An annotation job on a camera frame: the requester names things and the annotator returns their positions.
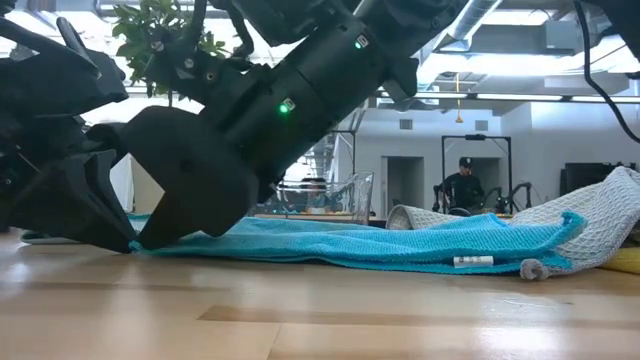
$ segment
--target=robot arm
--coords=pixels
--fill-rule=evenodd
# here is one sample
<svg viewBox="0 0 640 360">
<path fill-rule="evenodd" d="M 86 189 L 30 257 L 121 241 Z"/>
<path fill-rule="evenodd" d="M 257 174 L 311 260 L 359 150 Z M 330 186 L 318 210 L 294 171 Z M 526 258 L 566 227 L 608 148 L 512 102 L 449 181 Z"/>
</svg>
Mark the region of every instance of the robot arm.
<svg viewBox="0 0 640 360">
<path fill-rule="evenodd" d="M 338 0 L 213 4 L 237 10 L 270 46 L 304 40 L 274 68 L 212 57 L 194 47 L 206 10 L 206 0 L 196 0 L 191 35 L 156 47 L 147 77 L 204 109 L 150 107 L 121 134 L 165 190 L 138 238 L 147 248 L 197 230 L 223 234 L 380 86 L 397 101 L 413 96 L 411 56 L 466 0 L 365 0 L 355 12 Z"/>
</svg>

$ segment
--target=green led light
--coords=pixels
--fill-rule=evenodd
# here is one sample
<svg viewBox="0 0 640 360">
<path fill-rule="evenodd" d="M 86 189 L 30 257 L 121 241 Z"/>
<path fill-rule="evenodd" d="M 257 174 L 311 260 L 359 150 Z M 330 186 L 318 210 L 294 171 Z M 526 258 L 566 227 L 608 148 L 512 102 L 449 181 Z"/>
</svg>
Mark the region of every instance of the green led light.
<svg viewBox="0 0 640 360">
<path fill-rule="evenodd" d="M 280 107 L 278 108 L 278 111 L 280 111 L 280 114 L 288 114 L 289 111 L 289 107 L 285 104 L 280 104 Z"/>
</svg>

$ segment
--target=white wall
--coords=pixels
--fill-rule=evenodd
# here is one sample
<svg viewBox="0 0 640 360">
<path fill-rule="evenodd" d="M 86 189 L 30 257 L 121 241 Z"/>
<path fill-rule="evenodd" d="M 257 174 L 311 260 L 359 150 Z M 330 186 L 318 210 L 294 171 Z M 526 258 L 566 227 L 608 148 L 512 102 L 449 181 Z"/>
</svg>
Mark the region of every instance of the white wall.
<svg viewBox="0 0 640 360">
<path fill-rule="evenodd" d="M 111 185 L 126 212 L 133 211 L 133 171 L 131 156 L 127 155 L 111 169 Z"/>
<path fill-rule="evenodd" d="M 637 106 L 620 109 L 639 134 Z M 502 129 L 513 137 L 514 184 L 530 181 L 543 201 L 559 196 L 560 170 L 566 163 L 640 162 L 640 144 L 624 134 L 606 105 L 525 104 L 503 116 Z M 532 202 L 540 202 L 535 193 Z"/>
<path fill-rule="evenodd" d="M 411 156 L 424 158 L 426 207 L 433 204 L 433 185 L 442 182 L 441 136 L 474 134 L 474 120 L 489 120 L 486 135 L 500 134 L 500 118 L 488 110 L 468 110 L 462 113 L 465 122 L 455 122 L 457 112 L 442 114 L 439 111 L 409 111 L 399 114 L 393 110 L 368 110 L 356 136 L 356 171 L 372 171 L 375 174 L 371 205 L 378 214 L 382 211 L 382 190 L 380 174 L 383 156 Z M 412 118 L 412 131 L 400 130 L 398 119 Z M 462 156 L 497 157 L 505 156 L 493 142 L 452 141 L 454 145 L 447 152 L 446 172 L 458 169 Z"/>
<path fill-rule="evenodd" d="M 150 214 L 164 195 L 164 190 L 135 159 L 131 162 L 135 189 L 135 213 Z"/>
<path fill-rule="evenodd" d="M 424 194 L 427 184 L 424 181 L 424 159 L 404 161 L 404 173 L 407 174 L 402 183 L 402 200 L 407 205 L 425 208 Z"/>
</svg>

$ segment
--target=ceiling light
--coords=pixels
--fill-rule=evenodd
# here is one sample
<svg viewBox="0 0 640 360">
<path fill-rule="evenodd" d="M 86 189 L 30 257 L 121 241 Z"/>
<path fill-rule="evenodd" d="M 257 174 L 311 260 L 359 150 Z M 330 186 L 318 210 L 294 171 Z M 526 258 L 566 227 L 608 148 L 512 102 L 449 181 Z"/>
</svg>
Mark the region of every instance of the ceiling light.
<svg viewBox="0 0 640 360">
<path fill-rule="evenodd" d="M 620 104 L 639 104 L 640 103 L 640 97 L 638 96 L 612 96 L 611 100 L 613 100 L 614 103 L 620 103 Z"/>
<path fill-rule="evenodd" d="M 467 94 L 465 93 L 435 93 L 425 92 L 418 93 L 414 98 L 416 99 L 465 99 Z"/>
<path fill-rule="evenodd" d="M 571 98 L 573 102 L 604 102 L 604 99 L 600 96 L 574 96 Z"/>
<path fill-rule="evenodd" d="M 479 100 L 560 101 L 561 95 L 478 94 Z"/>
<path fill-rule="evenodd" d="M 556 10 L 548 9 L 498 9 L 482 21 L 482 25 L 526 25 L 540 26 L 550 20 Z"/>
</svg>

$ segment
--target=potted plant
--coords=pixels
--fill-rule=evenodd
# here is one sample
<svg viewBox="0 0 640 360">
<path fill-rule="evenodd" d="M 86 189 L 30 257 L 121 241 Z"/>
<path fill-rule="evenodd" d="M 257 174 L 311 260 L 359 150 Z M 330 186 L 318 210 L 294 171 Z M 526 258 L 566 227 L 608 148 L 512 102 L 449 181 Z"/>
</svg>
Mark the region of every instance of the potted plant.
<svg viewBox="0 0 640 360">
<path fill-rule="evenodd" d="M 131 85 L 144 82 L 147 86 L 147 96 L 169 96 L 169 107 L 173 105 L 173 92 L 162 84 L 156 84 L 146 79 L 145 68 L 151 60 L 154 51 L 152 39 L 157 31 L 168 31 L 175 38 L 181 37 L 187 31 L 191 15 L 183 12 L 177 0 L 140 0 L 140 8 L 128 5 L 117 5 L 114 8 L 117 16 L 116 24 L 112 31 L 113 37 L 122 36 L 125 43 L 118 48 L 116 56 L 127 60 L 133 73 Z M 202 34 L 200 47 L 216 56 L 224 57 L 227 51 L 224 49 L 224 41 L 216 41 L 213 33 L 207 31 Z"/>
</svg>

